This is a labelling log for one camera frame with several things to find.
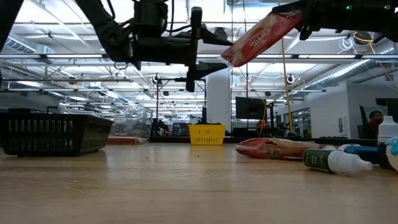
white bottle cap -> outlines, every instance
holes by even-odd
[[[335,147],[335,146],[325,146],[324,148],[323,148],[324,150],[337,150],[337,148]]]
[[[384,121],[379,125],[379,137],[388,138],[398,136],[398,124],[394,122],[392,116],[384,116]]]
[[[372,170],[371,162],[363,161],[358,155],[341,151],[329,154],[328,164],[331,171],[336,174],[357,174],[364,170]]]

black plastic basket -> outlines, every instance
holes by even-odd
[[[80,114],[0,113],[8,155],[77,156],[106,145],[113,121]]]

desk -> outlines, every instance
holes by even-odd
[[[0,179],[2,223],[394,223],[398,207],[398,172],[327,174],[231,144],[0,154]]]

red snack bag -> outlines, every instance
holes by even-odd
[[[314,142],[291,141],[277,138],[256,138],[235,145],[235,150],[256,159],[300,160],[306,149],[321,149]]]
[[[234,45],[226,49],[221,57],[234,67],[240,67],[263,53],[283,38],[301,21],[301,12],[270,12],[247,31]]]

green bottle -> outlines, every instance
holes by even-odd
[[[303,162],[308,168],[333,174],[357,174],[373,168],[371,162],[363,161],[358,155],[323,149],[307,149]]]

